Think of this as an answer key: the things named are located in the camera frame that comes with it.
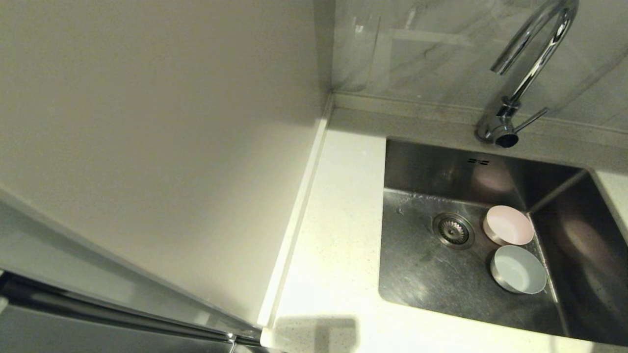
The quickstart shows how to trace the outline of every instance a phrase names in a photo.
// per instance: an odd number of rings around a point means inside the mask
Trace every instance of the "faucet spout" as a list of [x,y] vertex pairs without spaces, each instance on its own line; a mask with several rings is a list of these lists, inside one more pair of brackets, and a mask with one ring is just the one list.
[[501,55],[499,55],[499,58],[497,58],[491,67],[491,71],[499,75],[504,75],[541,29],[543,29],[552,18],[558,17],[553,31],[551,32],[551,36],[543,47],[539,57],[521,79],[521,83],[519,83],[517,89],[512,95],[502,98],[503,105],[495,116],[487,116],[480,120],[478,129],[476,130],[476,136],[481,141],[495,143],[505,148],[511,147],[519,141],[516,133],[520,129],[514,129],[512,126],[512,117],[521,106],[520,100],[523,94],[539,75],[543,67],[545,67],[563,39],[565,39],[565,35],[571,28],[578,12],[578,5],[579,0],[546,1],[528,18],[523,26],[521,26],[521,29],[519,29]]

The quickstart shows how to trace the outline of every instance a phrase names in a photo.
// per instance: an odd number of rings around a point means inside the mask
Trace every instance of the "bowl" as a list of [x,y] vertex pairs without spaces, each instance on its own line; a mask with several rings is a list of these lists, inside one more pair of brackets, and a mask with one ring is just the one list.
[[525,245],[534,237],[534,228],[526,215],[508,206],[491,207],[482,227],[486,235],[499,245]]
[[503,289],[517,294],[535,294],[545,289],[547,275],[541,262],[522,247],[500,247],[490,260],[490,273]]

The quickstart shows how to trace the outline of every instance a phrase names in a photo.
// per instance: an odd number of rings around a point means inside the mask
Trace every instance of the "speckled countertop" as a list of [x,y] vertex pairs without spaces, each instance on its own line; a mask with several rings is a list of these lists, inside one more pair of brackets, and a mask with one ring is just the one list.
[[[389,303],[378,294],[386,136],[589,166],[628,220],[626,149],[524,133],[483,146],[468,124],[337,108],[328,127],[273,328],[262,343],[299,352],[628,352]],[[626,222],[620,221],[624,235]]]

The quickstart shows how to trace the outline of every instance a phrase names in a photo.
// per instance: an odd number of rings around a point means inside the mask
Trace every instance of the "white countertop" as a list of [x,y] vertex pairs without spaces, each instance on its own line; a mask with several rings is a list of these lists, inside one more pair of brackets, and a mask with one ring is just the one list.
[[[623,348],[512,329],[389,303],[378,294],[386,136],[594,167],[628,220],[624,149],[522,136],[511,150],[483,147],[467,125],[337,109],[318,168],[273,328],[262,344],[299,352],[547,352]],[[625,234],[625,222],[620,225]]]

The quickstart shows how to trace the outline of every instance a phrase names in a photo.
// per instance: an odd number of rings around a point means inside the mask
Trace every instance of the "marble wall tile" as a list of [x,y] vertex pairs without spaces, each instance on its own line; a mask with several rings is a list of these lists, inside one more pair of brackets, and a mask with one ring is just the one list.
[[[336,90],[497,108],[551,25],[505,76],[489,70],[542,0],[337,0]],[[628,1],[581,1],[565,41],[522,98],[523,113],[625,129]]]

